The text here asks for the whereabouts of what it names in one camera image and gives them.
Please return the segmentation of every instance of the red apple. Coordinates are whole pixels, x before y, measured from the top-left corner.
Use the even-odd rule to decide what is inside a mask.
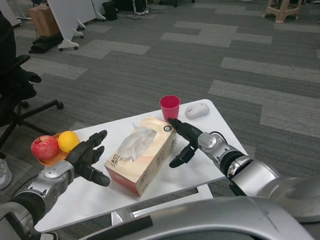
[[[52,159],[59,153],[58,141],[53,136],[40,136],[31,144],[31,152],[39,160]]]

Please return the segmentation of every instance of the chair armrest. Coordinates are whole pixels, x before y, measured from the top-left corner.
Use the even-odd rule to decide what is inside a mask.
[[[9,67],[7,68],[6,70],[2,71],[0,73],[0,75],[5,75],[5,74],[8,74],[9,72],[13,71],[14,69],[16,69],[17,67],[19,67],[20,65],[24,64],[26,61],[28,61],[30,59],[30,56],[29,55],[20,55],[20,56],[17,56],[15,58],[15,61],[14,63]]]

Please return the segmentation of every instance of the black office chair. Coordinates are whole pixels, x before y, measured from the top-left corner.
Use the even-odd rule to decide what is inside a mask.
[[[0,11],[0,127],[9,125],[3,135],[0,137],[0,148],[8,139],[9,135],[17,125],[24,125],[43,135],[54,135],[54,132],[48,132],[25,119],[40,113],[48,108],[56,106],[63,109],[64,104],[57,100],[51,101],[34,110],[21,114],[21,108],[29,106],[27,101],[34,97],[37,92],[33,85],[29,83],[40,83],[41,78],[33,72],[23,70],[20,65],[30,59],[29,55],[20,55],[16,57],[16,41],[13,27]],[[0,152],[0,158],[6,156]]]

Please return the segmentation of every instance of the chair wheel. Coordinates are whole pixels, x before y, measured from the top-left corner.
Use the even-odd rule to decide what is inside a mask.
[[[25,109],[25,108],[29,107],[29,103],[27,101],[22,101],[21,107],[23,107]]]
[[[56,108],[61,110],[64,108],[64,104],[62,102],[58,102],[58,104],[56,105]]]
[[[3,152],[0,152],[0,159],[5,159],[6,155]]]

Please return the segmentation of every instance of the computer mouse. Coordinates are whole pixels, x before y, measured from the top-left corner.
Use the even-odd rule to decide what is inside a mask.
[[[185,115],[188,119],[196,119],[209,113],[209,107],[207,104],[200,102],[188,106],[185,110]]]

